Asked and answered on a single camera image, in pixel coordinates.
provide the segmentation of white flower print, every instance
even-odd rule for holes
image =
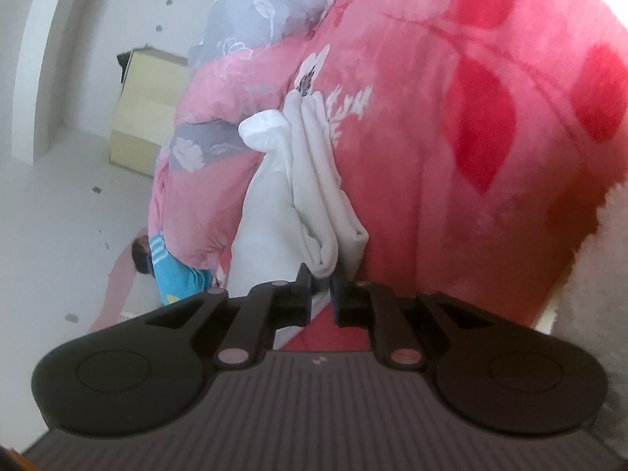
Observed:
[[[218,143],[209,147],[209,150],[207,150],[207,152],[213,155],[221,155],[225,152],[228,152],[229,150],[242,150],[242,149],[240,149],[239,147],[236,147],[235,145],[231,145],[229,143]]]
[[[271,37],[269,42],[272,44],[272,36],[274,34],[273,26],[274,26],[274,7],[272,3],[268,0],[253,0],[253,5],[255,5],[255,10],[259,12],[259,15],[268,19],[271,24]]]
[[[329,11],[332,10],[332,7],[334,6],[335,1],[336,0],[327,0],[327,4],[325,5],[325,8],[323,9],[323,13],[320,15],[320,19],[318,20],[318,23],[316,23],[317,29],[319,26],[321,26],[322,22],[327,17],[327,14],[329,14]]]
[[[239,42],[235,37],[228,37],[216,45],[216,58],[222,59],[215,63],[215,72],[223,79],[227,76],[249,76],[253,72],[250,62],[253,50]]]
[[[310,86],[312,86],[316,78],[318,78],[328,53],[329,44],[326,45],[323,50],[318,53],[318,55],[316,53],[312,53],[301,64],[299,73],[296,75],[296,78],[294,78],[294,88],[299,89],[302,95],[306,95],[309,92]]]
[[[325,111],[327,113],[327,119],[329,120],[332,144],[334,147],[338,144],[338,140],[340,139],[340,123],[349,115],[355,115],[358,120],[362,120],[372,92],[373,87],[369,85],[363,90],[360,90],[355,96],[346,95],[342,104],[337,106],[336,111],[334,111],[334,106],[336,106],[342,94],[342,86],[336,86],[331,94],[329,94],[327,100],[325,100]]]
[[[203,150],[192,140],[185,138],[177,138],[175,146],[172,147],[172,153],[178,159],[182,168],[188,172],[200,170],[205,166],[203,162]]]

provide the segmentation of white cloth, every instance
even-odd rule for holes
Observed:
[[[628,458],[628,182],[608,192],[576,256],[552,334],[589,351],[608,376],[593,432]]]
[[[301,97],[293,90],[283,112],[257,113],[239,132],[247,146],[266,156],[244,199],[231,248],[229,294],[245,296],[259,283],[294,281],[302,263],[323,278],[339,260],[352,278],[369,236],[340,189],[322,95]],[[329,296],[316,301],[313,314]]]

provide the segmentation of person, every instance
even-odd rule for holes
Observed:
[[[166,249],[160,234],[150,239],[148,234],[136,237],[131,245],[131,257],[137,272],[155,277],[164,305],[176,303],[214,286],[211,271],[188,267],[175,259]]]

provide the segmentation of pink blanket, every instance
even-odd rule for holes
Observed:
[[[628,34],[607,6],[338,0],[307,53],[371,235],[362,276],[530,324],[628,170]]]
[[[236,49],[194,73],[177,106],[175,136],[158,157],[149,205],[150,236],[162,234],[183,264],[228,274],[244,196],[261,161],[237,124],[281,105],[306,46],[305,38],[289,38]]]

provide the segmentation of white towel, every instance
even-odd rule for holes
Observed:
[[[369,236],[340,189],[320,92],[301,97],[293,90],[283,112],[257,113],[239,132],[247,146],[266,156],[244,199],[231,248],[229,294],[244,296],[258,283],[294,281],[301,263],[322,278],[340,260],[353,278]],[[317,301],[313,314],[329,296]]]

